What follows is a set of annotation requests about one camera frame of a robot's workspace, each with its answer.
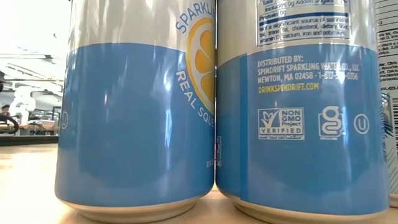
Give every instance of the certification logo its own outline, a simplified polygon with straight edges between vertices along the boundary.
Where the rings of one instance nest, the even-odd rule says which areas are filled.
[[[327,106],[318,114],[321,140],[338,140],[343,134],[342,114],[338,106]]]
[[[65,129],[68,126],[69,122],[69,115],[66,111],[64,111],[61,115],[61,128]]]
[[[259,109],[259,139],[304,140],[304,108]]]

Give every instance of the orange lemon slice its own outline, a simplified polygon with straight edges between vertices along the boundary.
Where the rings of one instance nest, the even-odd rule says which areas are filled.
[[[210,18],[199,20],[189,33],[187,67],[197,95],[214,114],[215,32],[214,22]]]

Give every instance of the aluminum can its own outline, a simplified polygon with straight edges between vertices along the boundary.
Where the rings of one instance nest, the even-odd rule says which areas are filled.
[[[216,183],[269,223],[388,208],[373,1],[218,1]]]
[[[73,1],[55,192],[142,223],[214,182],[214,0]]]
[[[375,5],[390,205],[398,208],[398,1],[376,1]]]

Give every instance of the table surface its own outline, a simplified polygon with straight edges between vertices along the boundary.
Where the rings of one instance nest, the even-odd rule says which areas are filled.
[[[83,218],[55,198],[53,183],[56,160],[56,144],[0,147],[0,223],[97,224]],[[213,189],[187,213],[157,223],[264,222],[241,213],[230,200]],[[390,208],[373,223],[398,223],[398,209]]]

